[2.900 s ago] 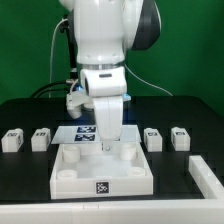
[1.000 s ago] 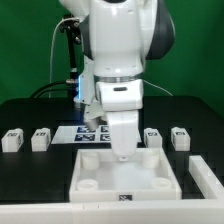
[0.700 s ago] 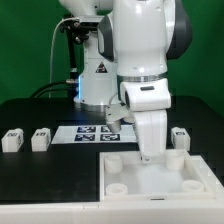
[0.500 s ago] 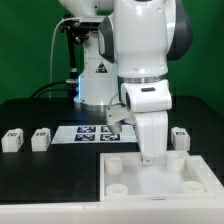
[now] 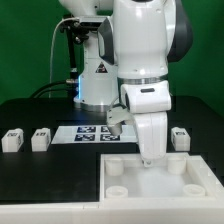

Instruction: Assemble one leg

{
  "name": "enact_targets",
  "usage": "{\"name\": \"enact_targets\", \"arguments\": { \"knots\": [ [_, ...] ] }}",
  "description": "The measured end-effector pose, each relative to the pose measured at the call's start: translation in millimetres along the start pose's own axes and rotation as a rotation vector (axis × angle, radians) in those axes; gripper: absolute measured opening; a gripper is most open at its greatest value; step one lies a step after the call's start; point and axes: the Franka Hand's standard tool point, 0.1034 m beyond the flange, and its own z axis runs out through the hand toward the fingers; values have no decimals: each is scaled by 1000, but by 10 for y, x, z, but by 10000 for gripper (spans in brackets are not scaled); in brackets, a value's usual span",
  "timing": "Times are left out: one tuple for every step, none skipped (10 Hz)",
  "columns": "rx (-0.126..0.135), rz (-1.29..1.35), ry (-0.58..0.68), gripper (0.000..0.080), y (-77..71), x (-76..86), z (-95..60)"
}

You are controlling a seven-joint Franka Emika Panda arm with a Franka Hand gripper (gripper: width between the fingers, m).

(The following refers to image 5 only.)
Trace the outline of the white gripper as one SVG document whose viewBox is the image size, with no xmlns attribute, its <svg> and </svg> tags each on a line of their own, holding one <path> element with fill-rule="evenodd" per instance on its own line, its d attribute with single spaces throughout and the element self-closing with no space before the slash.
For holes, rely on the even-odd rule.
<svg viewBox="0 0 224 224">
<path fill-rule="evenodd" d="M 163 158 L 167 147 L 167 113 L 136 114 L 134 127 L 144 166 Z"/>
</svg>

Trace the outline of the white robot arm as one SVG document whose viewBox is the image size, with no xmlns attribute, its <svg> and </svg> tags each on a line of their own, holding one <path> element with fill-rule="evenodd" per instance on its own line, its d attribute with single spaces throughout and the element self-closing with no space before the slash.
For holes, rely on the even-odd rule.
<svg viewBox="0 0 224 224">
<path fill-rule="evenodd" d="M 81 27 L 97 24 L 84 43 L 85 67 L 74 98 L 81 108 L 107 113 L 114 136 L 134 126 L 146 166 L 166 155 L 171 96 L 168 64 L 192 45 L 181 0 L 59 0 Z"/>
</svg>

